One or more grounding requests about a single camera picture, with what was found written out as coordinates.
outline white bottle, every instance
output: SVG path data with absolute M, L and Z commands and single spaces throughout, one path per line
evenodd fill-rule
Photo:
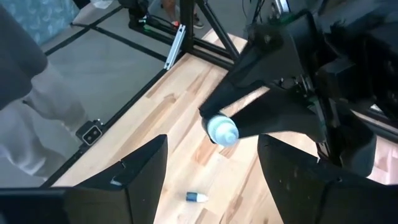
M 234 145 L 239 139 L 239 131 L 234 121 L 222 114 L 212 117 L 206 125 L 211 140 L 220 146 Z

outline person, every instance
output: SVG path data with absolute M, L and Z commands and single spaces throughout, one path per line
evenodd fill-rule
M 88 118 L 40 47 L 1 4 L 0 30 L 0 157 L 46 180 L 67 159 L 41 143 L 30 112 L 60 120 L 72 134 Z
M 174 27 L 180 26 L 180 22 L 175 15 L 175 0 L 162 0 L 162 5 L 168 17 L 170 18 L 172 25 Z M 193 26 L 196 29 L 202 29 L 204 27 L 203 23 L 198 17 L 196 9 L 193 10 Z

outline wooden table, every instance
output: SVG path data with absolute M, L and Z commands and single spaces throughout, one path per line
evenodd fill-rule
M 242 50 L 246 41 L 230 37 Z M 221 45 L 213 31 L 204 39 Z M 186 54 L 53 186 L 79 184 L 158 134 L 167 134 L 169 158 L 156 223 L 282 223 L 261 171 L 257 137 L 222 148 L 212 144 L 202 129 L 198 107 L 225 74 L 226 70 Z M 264 91 L 224 113 L 233 114 Z M 271 135 L 316 155 L 315 144 L 303 134 Z M 187 203 L 187 191 L 206 194 L 210 200 Z

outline gray pants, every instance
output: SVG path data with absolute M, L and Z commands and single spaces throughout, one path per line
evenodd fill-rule
M 50 63 L 32 79 L 32 86 L 26 97 L 0 111 L 0 156 L 29 175 L 47 179 L 67 158 L 43 146 L 29 110 L 61 121 L 73 134 L 88 118 L 78 97 Z

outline light wood surface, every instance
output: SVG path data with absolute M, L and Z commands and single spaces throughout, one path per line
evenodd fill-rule
M 231 36 L 238 50 L 245 40 Z M 221 45 L 214 32 L 204 39 Z M 165 74 L 54 186 L 73 186 L 104 170 L 158 134 L 167 134 L 169 158 L 156 223 L 282 223 L 262 175 L 257 137 L 222 148 L 212 144 L 201 127 L 198 107 L 226 70 L 185 55 Z M 255 99 L 261 89 L 226 108 L 231 115 Z M 274 137 L 316 155 L 315 144 L 303 134 Z M 385 182 L 393 147 L 378 157 L 374 178 Z M 187 191 L 209 196 L 206 203 L 188 203 Z

